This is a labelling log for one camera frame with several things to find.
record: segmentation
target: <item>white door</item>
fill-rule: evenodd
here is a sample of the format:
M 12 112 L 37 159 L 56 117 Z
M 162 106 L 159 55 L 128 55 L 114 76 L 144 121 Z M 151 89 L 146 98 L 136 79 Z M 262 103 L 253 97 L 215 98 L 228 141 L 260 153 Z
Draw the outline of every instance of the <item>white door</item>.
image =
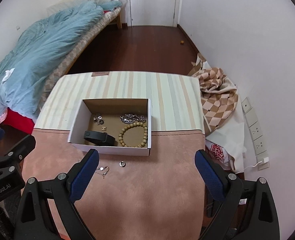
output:
M 175 0 L 130 0 L 132 26 L 173 26 Z

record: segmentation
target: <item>striped tablecloth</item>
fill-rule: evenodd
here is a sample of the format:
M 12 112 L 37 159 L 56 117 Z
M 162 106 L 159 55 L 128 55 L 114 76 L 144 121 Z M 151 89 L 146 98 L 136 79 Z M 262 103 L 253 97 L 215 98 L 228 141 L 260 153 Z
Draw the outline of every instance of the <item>striped tablecloth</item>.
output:
M 80 100 L 90 98 L 150 98 L 152 131 L 204 131 L 197 78 L 130 71 L 63 76 L 45 102 L 35 128 L 70 130 Z

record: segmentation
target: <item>baseboard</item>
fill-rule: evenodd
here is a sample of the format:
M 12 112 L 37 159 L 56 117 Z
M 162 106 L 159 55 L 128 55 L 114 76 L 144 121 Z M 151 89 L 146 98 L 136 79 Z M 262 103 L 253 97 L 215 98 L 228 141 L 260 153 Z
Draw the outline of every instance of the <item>baseboard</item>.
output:
M 189 37 L 189 35 L 180 26 L 180 24 L 177 25 L 177 28 L 179 28 L 180 31 L 183 33 L 183 35 L 187 39 L 188 43 L 192 46 L 192 49 L 195 51 L 195 54 L 198 54 L 199 53 L 199 50 L 197 49 L 197 47 L 195 46 L 195 44 L 193 43 L 193 41 L 191 40 L 191 38 Z

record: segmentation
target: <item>wooden floor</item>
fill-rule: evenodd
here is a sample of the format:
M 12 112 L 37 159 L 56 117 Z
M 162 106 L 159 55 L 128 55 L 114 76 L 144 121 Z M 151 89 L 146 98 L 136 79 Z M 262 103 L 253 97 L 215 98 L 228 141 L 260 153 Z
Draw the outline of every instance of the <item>wooden floor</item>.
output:
M 135 26 L 118 30 L 108 26 L 88 45 L 69 74 L 124 70 L 186 75 L 196 57 L 179 28 Z

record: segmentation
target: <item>white box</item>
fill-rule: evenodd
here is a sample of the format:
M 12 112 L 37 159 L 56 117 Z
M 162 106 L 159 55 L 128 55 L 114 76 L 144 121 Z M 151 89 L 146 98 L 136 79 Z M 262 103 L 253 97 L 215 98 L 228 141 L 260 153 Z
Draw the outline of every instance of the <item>white box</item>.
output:
M 100 113 L 105 120 L 103 125 L 97 125 L 93 122 L 93 115 Z M 120 115 L 138 114 L 144 115 L 148 127 L 147 143 L 145 147 L 135 148 L 135 143 L 139 144 L 143 139 L 143 128 L 131 128 L 124 134 L 124 142 L 132 147 L 122 147 L 118 135 L 121 129 L 126 126 L 120 120 Z M 115 138 L 115 146 L 96 146 L 84 140 L 84 132 L 87 130 L 96 130 L 107 132 Z M 68 136 L 68 143 L 71 143 L 77 149 L 88 152 L 90 149 L 96 149 L 100 154 L 116 154 L 131 156 L 149 156 L 151 149 L 151 100 L 140 98 L 102 98 L 102 99 L 83 99 L 81 100 L 76 115 L 73 120 L 72 129 Z

